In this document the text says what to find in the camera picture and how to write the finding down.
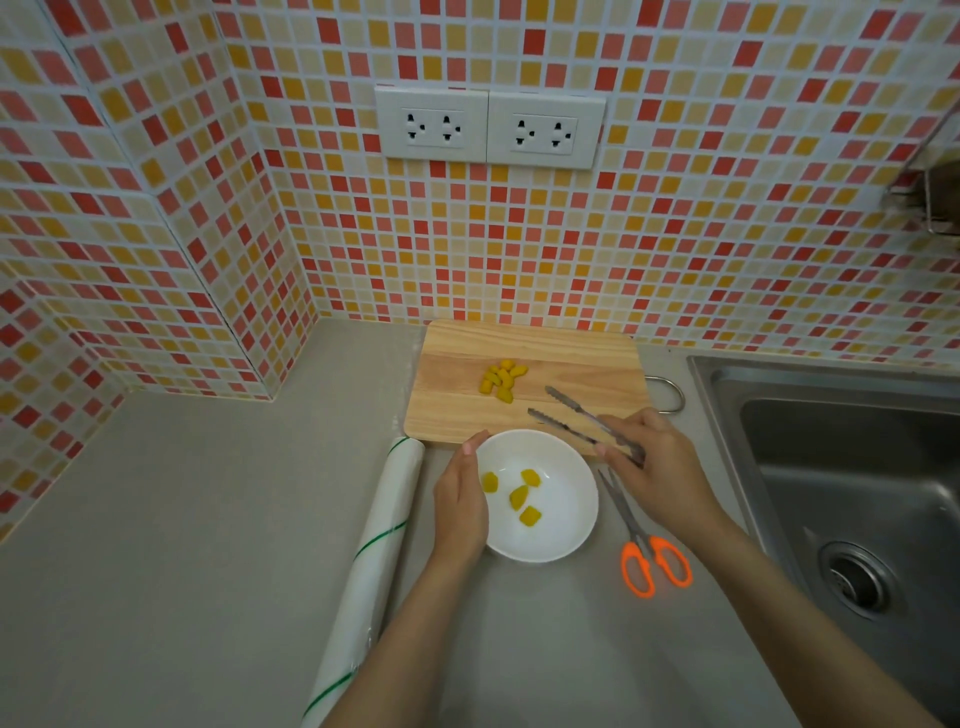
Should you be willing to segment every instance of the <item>stainless steel sink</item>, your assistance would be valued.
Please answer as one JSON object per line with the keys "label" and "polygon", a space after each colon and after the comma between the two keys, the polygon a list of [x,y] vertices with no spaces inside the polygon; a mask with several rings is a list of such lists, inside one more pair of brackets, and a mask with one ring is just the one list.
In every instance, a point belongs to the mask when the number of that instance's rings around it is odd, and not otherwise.
{"label": "stainless steel sink", "polygon": [[763,550],[960,726],[960,379],[691,366]]}

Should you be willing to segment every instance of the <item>outlet socket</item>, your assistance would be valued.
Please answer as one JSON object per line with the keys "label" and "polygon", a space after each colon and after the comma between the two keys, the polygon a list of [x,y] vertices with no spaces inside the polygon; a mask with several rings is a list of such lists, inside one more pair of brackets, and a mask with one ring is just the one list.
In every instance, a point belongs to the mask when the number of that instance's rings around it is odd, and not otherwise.
{"label": "outlet socket", "polygon": [[514,114],[514,150],[538,155],[571,155],[577,134],[572,116]]}
{"label": "outlet socket", "polygon": [[589,169],[606,107],[598,96],[491,91],[487,161]]}
{"label": "outlet socket", "polygon": [[403,159],[487,160],[487,92],[377,86],[380,149]]}

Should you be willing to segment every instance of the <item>metal tongs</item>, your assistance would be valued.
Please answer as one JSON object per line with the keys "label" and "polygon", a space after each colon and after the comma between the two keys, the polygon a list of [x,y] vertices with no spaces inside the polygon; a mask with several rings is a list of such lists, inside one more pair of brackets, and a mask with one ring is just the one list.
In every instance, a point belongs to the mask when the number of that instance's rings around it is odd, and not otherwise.
{"label": "metal tongs", "polygon": [[[635,443],[633,440],[628,440],[626,437],[621,435],[612,427],[605,425],[604,422],[599,417],[587,412],[587,410],[581,407],[578,402],[572,400],[570,397],[565,395],[560,390],[555,389],[554,387],[543,387],[543,389],[546,390],[546,393],[550,395],[550,397],[558,401],[560,404],[565,404],[574,412],[577,412],[583,415],[584,417],[587,417],[590,420],[592,420],[598,427],[600,427],[600,429],[602,429],[608,435],[613,437],[613,439],[616,441],[618,445],[621,445],[630,451],[627,456],[634,462],[634,465],[636,465],[638,468],[643,467],[643,463],[647,458],[647,451],[643,449],[643,445],[641,445],[640,443]],[[570,425],[567,425],[566,423],[562,423],[560,420],[556,420],[550,417],[550,415],[546,415],[540,412],[538,409],[534,409],[533,407],[530,407],[527,409],[527,414],[530,415],[535,420],[537,420],[538,422],[542,422],[545,425],[550,425],[552,427],[556,427],[557,429],[561,429],[566,432],[569,432],[574,437],[579,437],[581,440],[586,440],[591,445],[597,445],[599,443],[598,440],[594,440],[592,437],[590,437],[589,435],[585,435],[583,432],[578,432],[577,430],[573,429],[573,427],[571,427]]]}

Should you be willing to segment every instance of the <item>mosaic tile wall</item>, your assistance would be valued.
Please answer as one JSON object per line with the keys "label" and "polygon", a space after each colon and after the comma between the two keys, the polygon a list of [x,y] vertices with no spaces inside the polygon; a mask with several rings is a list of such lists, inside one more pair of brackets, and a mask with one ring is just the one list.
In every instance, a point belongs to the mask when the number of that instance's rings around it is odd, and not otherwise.
{"label": "mosaic tile wall", "polygon": [[316,311],[210,6],[12,2],[0,257],[127,386],[268,399]]}
{"label": "mosaic tile wall", "polygon": [[[932,2],[239,0],[318,307],[955,365],[960,255],[879,210],[960,91]],[[378,154],[376,84],[602,93],[589,173]]]}
{"label": "mosaic tile wall", "polygon": [[70,340],[0,262],[0,543],[123,400],[111,372]]}

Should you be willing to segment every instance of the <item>right hand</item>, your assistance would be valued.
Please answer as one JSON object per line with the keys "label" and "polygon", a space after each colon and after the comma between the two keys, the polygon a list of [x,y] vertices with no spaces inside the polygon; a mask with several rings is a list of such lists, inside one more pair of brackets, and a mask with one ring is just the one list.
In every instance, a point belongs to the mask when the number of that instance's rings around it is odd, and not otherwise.
{"label": "right hand", "polygon": [[641,470],[618,448],[596,446],[650,518],[690,547],[732,523],[710,488],[693,443],[657,410],[647,407],[626,420],[612,415],[600,419],[647,451]]}

